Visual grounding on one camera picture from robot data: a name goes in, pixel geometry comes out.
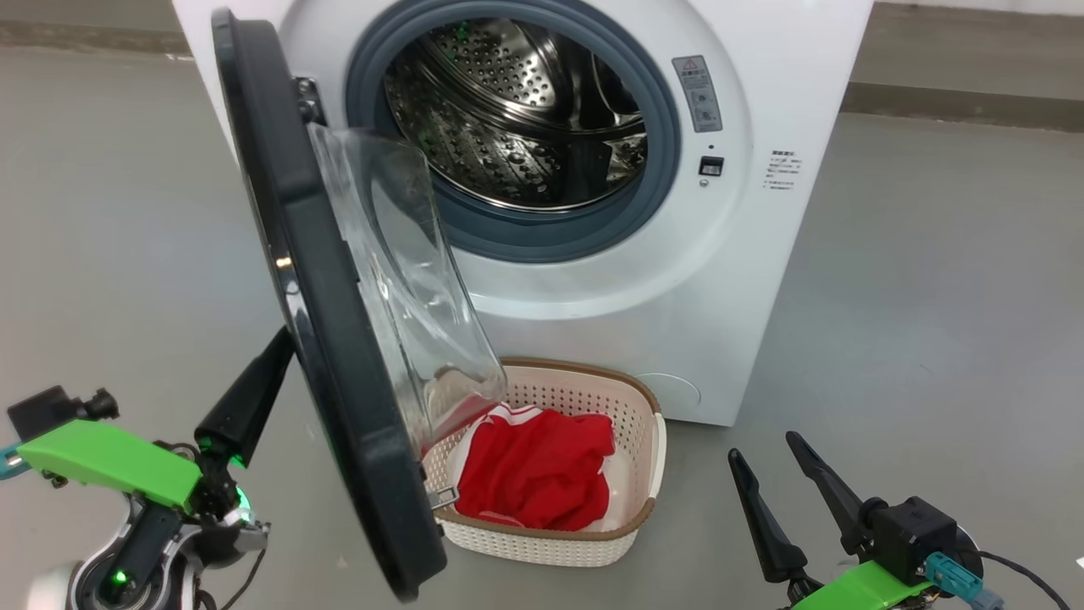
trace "stainless steel drum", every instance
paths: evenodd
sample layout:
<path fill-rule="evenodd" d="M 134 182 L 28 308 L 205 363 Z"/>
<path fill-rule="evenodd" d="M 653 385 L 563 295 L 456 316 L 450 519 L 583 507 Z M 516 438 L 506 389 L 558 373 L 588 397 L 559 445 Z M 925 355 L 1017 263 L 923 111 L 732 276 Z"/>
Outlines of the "stainless steel drum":
<path fill-rule="evenodd" d="M 553 212 L 635 178 L 647 137 L 614 70 L 554 31 L 505 18 L 449 24 L 411 43 L 384 78 L 403 134 L 459 189 Z"/>

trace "cable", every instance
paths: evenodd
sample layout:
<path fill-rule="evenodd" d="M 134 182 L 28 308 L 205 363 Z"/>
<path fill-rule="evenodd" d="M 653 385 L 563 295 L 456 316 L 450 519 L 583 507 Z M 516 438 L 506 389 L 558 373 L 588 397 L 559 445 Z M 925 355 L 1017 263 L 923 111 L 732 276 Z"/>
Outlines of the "cable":
<path fill-rule="evenodd" d="M 241 588 L 237 589 L 237 593 L 233 594 L 233 597 L 230 598 L 230 601 L 225 602 L 225 606 L 222 607 L 222 610 L 230 610 L 230 608 L 232 608 L 233 605 L 236 603 L 238 599 L 241 599 L 241 596 L 245 594 L 245 590 L 248 588 L 248 585 L 253 584 L 253 579 L 256 577 L 256 571 L 260 569 L 260 563 L 263 562 L 263 556 L 267 555 L 267 553 L 268 549 L 267 547 L 264 547 L 263 550 L 261 550 L 260 554 L 256 556 L 256 561 L 253 563 L 253 569 L 248 572 L 248 577 L 245 579 L 245 584 L 241 585 Z"/>
<path fill-rule="evenodd" d="M 1038 588 L 1043 589 L 1043 592 L 1046 593 L 1046 595 L 1050 596 L 1050 599 L 1053 599 L 1054 602 L 1058 605 L 1058 609 L 1059 610 L 1070 610 L 1069 609 L 1069 605 L 1066 603 L 1066 600 L 1062 599 L 1062 597 L 1060 595 L 1058 595 L 1058 592 L 1054 590 L 1054 587 L 1051 587 L 1050 585 L 1046 584 L 1046 581 L 1044 581 L 1043 579 L 1040 579 L 1037 574 L 1035 574 L 1031 570 L 1024 568 L 1023 566 L 1020 566 L 1016 561 L 1011 561 L 1009 559 L 1005 559 L 1004 557 L 999 557 L 997 555 L 994 555 L 992 553 L 988 553 L 985 550 L 971 550 L 971 549 L 967 548 L 967 549 L 959 549 L 959 553 L 970 553 L 971 555 L 978 555 L 979 557 L 982 557 L 984 559 L 990 559 L 991 561 L 996 561 L 996 562 L 998 562 L 998 563 L 1007 567 L 1008 569 L 1012 570 L 1014 572 L 1018 572 L 1020 574 L 1023 574 L 1024 576 L 1028 576 L 1029 579 L 1031 579 L 1031 582 L 1033 582 L 1036 585 L 1038 585 Z"/>
<path fill-rule="evenodd" d="M 215 598 L 205 590 L 196 592 L 196 608 L 199 608 L 201 606 L 203 606 L 204 610 L 218 610 L 218 605 L 215 603 Z"/>

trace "brown basket rim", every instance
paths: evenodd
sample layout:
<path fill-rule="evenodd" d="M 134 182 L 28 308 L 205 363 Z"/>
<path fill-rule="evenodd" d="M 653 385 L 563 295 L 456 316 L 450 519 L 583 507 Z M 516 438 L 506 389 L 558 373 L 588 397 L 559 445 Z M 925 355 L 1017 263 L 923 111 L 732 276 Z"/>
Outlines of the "brown basket rim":
<path fill-rule="evenodd" d="M 612 379 L 615 381 L 620 381 L 622 384 L 629 385 L 636 389 L 637 392 L 643 394 L 647 404 L 651 407 L 653 414 L 661 413 L 659 411 L 659 402 L 655 399 L 655 394 L 648 390 L 638 379 L 625 375 L 623 373 L 618 373 L 615 371 L 604 369 L 602 367 L 595 367 L 591 365 L 581 365 L 577 363 L 564 363 L 560 361 L 550 361 L 545 359 L 522 359 L 522 358 L 507 358 L 501 359 L 501 364 L 506 367 L 524 367 L 524 368 L 538 368 L 538 369 L 555 369 L 564 371 L 569 373 L 580 373 L 584 375 L 592 375 L 596 377 L 605 377 L 607 379 Z M 473 517 L 465 517 L 455 512 L 450 507 L 441 508 L 435 512 L 438 519 L 443 521 L 449 521 L 460 525 L 466 525 L 477 530 L 486 530 L 488 532 L 498 532 L 501 534 L 508 534 L 512 536 L 522 536 L 526 538 L 540 538 L 549 541 L 580 541 L 580 542 L 595 542 L 604 543 L 616 541 L 618 538 L 623 538 L 629 534 L 635 532 L 647 521 L 647 517 L 655 509 L 655 498 L 647 498 L 644 506 L 640 509 L 631 520 L 624 525 L 618 528 L 617 530 L 610 530 L 608 532 L 559 532 L 556 530 L 533 530 L 530 528 L 516 528 L 515 525 L 505 525 L 503 523 L 491 523 L 489 521 L 482 521 L 481 519 L 475 519 Z"/>
<path fill-rule="evenodd" d="M 655 398 L 655 394 L 644 385 L 631 375 L 625 375 L 623 373 L 618 373 L 616 371 L 604 369 L 602 367 L 595 367 L 592 365 L 581 365 L 577 363 L 564 363 L 562 361 L 549 361 L 545 359 L 524 359 L 519 356 L 501 359 L 501 364 L 506 367 L 525 367 L 534 369 L 554 369 L 564 371 L 569 373 L 581 373 L 584 375 L 592 375 L 595 377 L 605 377 L 607 379 L 612 379 L 615 381 L 620 381 L 628 386 L 632 386 L 637 392 L 644 395 L 647 404 L 651 407 L 651 413 L 661 413 L 659 410 L 659 402 Z"/>

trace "teal connector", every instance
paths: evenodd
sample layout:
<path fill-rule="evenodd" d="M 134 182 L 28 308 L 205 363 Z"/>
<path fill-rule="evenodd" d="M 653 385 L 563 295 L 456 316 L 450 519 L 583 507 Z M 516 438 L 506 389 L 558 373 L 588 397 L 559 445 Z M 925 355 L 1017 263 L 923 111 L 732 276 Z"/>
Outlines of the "teal connector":
<path fill-rule="evenodd" d="M 982 579 L 943 553 L 934 553 L 926 558 L 926 580 L 968 603 L 982 593 Z"/>
<path fill-rule="evenodd" d="M 7 481 L 18 477 L 30 469 L 23 456 L 18 455 L 18 447 L 22 443 L 15 443 L 9 447 L 0 450 L 0 481 Z"/>
<path fill-rule="evenodd" d="M 996 593 L 984 588 L 971 600 L 971 610 L 1005 610 L 1005 600 Z"/>

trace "green led light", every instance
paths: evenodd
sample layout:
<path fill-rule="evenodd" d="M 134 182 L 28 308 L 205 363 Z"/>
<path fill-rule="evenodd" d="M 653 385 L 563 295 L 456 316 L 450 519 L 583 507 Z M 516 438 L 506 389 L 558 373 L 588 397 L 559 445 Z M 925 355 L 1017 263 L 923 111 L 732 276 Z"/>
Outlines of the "green led light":
<path fill-rule="evenodd" d="M 236 488 L 236 490 L 237 490 L 237 506 L 244 508 L 245 510 L 251 510 L 253 505 L 249 504 L 248 496 L 246 496 L 245 493 L 241 491 L 241 488 Z"/>

